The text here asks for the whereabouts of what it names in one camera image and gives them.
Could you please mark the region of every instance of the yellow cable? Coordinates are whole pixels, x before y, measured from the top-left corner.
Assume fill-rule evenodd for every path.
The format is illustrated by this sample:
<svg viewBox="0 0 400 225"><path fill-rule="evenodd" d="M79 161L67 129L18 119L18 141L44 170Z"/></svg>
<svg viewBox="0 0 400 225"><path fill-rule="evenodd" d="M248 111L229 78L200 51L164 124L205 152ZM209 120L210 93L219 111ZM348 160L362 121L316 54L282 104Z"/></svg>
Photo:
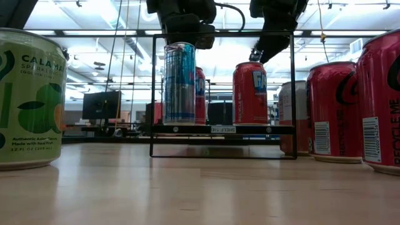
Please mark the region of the yellow cable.
<svg viewBox="0 0 400 225"><path fill-rule="evenodd" d="M127 9L126 9L126 24L129 24L129 2L127 2ZM126 31L128 30L128 26L125 27L125 35L124 35L124 40L126 39ZM125 45L126 45L126 41L124 41L124 49L122 52L122 66L121 66L121 75L119 78L119 96L118 96L118 107L117 107L117 115L116 117L118 117L119 114L119 107L121 107L121 96L122 96L122 83L123 83L123 72L124 72L124 61L125 61ZM117 124L118 124L118 119L116 118L115 120L115 127L114 130L117 130Z"/></svg>
<svg viewBox="0 0 400 225"><path fill-rule="evenodd" d="M319 3L319 0L317 0L317 2L318 2L318 9L319 9L319 24L321 25L321 42L322 42L322 45L324 46L324 52L325 52L325 56L326 56L326 61L329 63L329 58L328 58L328 54L326 53L326 47L325 47L326 35L324 34L323 14L322 14L322 11L321 11L321 4Z"/></svg>

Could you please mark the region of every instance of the metal rack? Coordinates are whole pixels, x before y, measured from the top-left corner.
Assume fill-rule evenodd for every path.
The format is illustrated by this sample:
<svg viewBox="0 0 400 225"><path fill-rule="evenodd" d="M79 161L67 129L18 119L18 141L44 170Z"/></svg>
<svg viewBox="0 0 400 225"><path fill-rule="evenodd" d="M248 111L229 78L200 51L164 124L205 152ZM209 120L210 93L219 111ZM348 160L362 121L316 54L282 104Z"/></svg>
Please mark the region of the metal rack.
<svg viewBox="0 0 400 225"><path fill-rule="evenodd" d="M149 155L156 158L215 158L209 156L155 156L153 154L154 144L200 144L204 145L204 140L196 139L156 139L155 134L185 134L185 135L213 135L213 134L286 134L292 135L293 152L286 157L240 157L241 159L297 159L297 139L296 139L296 107L292 107L292 126L163 126L154 125L154 103L156 88L156 43L159 38L177 37L215 37L215 38L238 38L238 37L260 37L260 36L289 36L290 56L291 56L291 96L292 106L296 105L295 95L295 68L294 68L294 34L291 31L256 31L256 32L214 32L214 33L181 33L181 34L156 34L152 37L152 82L151 82L151 126L150 126L150 151ZM207 145L276 145L276 140L225 140L208 139Z"/></svg>

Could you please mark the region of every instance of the table surface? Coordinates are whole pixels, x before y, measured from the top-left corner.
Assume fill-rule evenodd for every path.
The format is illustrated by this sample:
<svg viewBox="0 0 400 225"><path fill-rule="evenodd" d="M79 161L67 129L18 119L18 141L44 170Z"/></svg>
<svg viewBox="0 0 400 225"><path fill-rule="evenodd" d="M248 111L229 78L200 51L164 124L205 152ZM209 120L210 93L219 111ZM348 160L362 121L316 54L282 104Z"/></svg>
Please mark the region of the table surface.
<svg viewBox="0 0 400 225"><path fill-rule="evenodd" d="M51 166L0 172L0 224L399 224L400 177L364 164L152 159L148 149L65 145Z"/></svg>

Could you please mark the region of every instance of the can rim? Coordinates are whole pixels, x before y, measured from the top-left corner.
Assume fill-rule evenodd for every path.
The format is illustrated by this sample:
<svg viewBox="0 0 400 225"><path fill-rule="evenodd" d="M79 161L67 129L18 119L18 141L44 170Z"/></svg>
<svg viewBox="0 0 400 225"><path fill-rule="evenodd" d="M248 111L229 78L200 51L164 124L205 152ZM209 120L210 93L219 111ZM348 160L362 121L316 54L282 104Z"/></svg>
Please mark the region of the can rim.
<svg viewBox="0 0 400 225"><path fill-rule="evenodd" d="M399 29L394 29L394 30L392 30L392 31L388 31L388 32L385 32L385 33L383 33L383 34L380 34L380 35L378 35L378 36L376 36L376 37L373 37L373 38L371 38L370 40L368 40L367 42L365 42L365 44L362 46L362 48L365 48L365 46L366 46L367 44L369 44L369 43L371 43L371 42L373 42L373 41L376 41L376 40L379 39L379 38L382 38L382 37L384 37L384 36L387 36L387 35L390 35L390 34L394 34L394 33L397 33L397 32L400 32L400 28L399 28Z"/></svg>
<svg viewBox="0 0 400 225"><path fill-rule="evenodd" d="M172 46L173 44L188 44L188 45L194 47L194 45L192 45L191 43L184 42L184 41L178 41L178 42L175 42L175 43L172 43L172 44L167 44L164 48L166 48L166 47L168 47L168 46Z"/></svg>
<svg viewBox="0 0 400 225"><path fill-rule="evenodd" d="M303 82L307 82L307 81L305 81L305 80L300 80L300 81L294 81L294 82L295 82L295 83L303 83ZM283 85L286 85L286 84L289 84L289 83L292 83L292 81L285 82L285 83L282 84L282 86L283 86Z"/></svg>
<svg viewBox="0 0 400 225"><path fill-rule="evenodd" d="M264 68L264 64L263 64L263 63L261 63L261 62L252 62L252 61L249 61L249 62L241 62L241 63L239 63L238 65L236 65L236 67L238 67L238 66L240 66L240 65L242 65L242 64L259 64L259 65L261 65L261 66Z"/></svg>
<svg viewBox="0 0 400 225"><path fill-rule="evenodd" d="M56 41L53 41L52 39L49 39L48 37L43 37L42 35L38 35L38 34L35 34L35 33L32 33L32 32L27 32L27 31L20 30L20 29L5 28L5 27L0 28L0 32L2 32L2 31L14 32L14 33L21 33L21 34L27 34L27 35L30 35L30 36L34 36L35 38L41 38L41 39L43 39L43 40L45 40L45 41L48 41L48 42L50 42L50 43L56 45L56 46L59 47L61 50L63 50L63 48L61 47L61 45L58 44Z"/></svg>
<svg viewBox="0 0 400 225"><path fill-rule="evenodd" d="M321 66L330 66L330 65L342 64L342 63L350 63L350 64L353 64L353 65L356 65L356 64L357 64L357 63L352 62L352 61L328 62L328 63L324 63L324 64L321 64L321 65L318 65L318 66L314 66L314 67L312 67L312 68L310 69L310 71L312 71L312 70L314 70L314 69L317 69L317 68L319 68L319 67L321 67Z"/></svg>

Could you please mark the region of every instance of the red can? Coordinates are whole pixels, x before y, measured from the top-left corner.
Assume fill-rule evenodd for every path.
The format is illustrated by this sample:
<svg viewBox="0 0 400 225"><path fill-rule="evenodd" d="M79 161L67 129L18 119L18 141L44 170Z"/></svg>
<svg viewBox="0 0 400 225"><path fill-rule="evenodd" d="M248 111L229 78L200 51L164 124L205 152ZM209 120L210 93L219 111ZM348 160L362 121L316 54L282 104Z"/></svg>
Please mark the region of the red can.
<svg viewBox="0 0 400 225"><path fill-rule="evenodd" d="M357 63L364 161L400 175L400 29L364 45Z"/></svg>
<svg viewBox="0 0 400 225"><path fill-rule="evenodd" d="M196 125L206 125L206 77L200 67L196 67Z"/></svg>
<svg viewBox="0 0 400 225"><path fill-rule="evenodd" d="M311 107L311 155L320 161L361 163L362 133L354 62L314 67L307 79Z"/></svg>
<svg viewBox="0 0 400 225"><path fill-rule="evenodd" d="M233 124L266 125L267 76L259 62L244 62L233 73Z"/></svg>
<svg viewBox="0 0 400 225"><path fill-rule="evenodd" d="M307 120L306 81L295 82L296 92L296 134L297 153L299 156L309 156L311 147L311 128ZM279 93L279 125L292 125L292 88L291 82L282 84ZM293 152L293 136L281 135L281 151L286 154Z"/></svg>

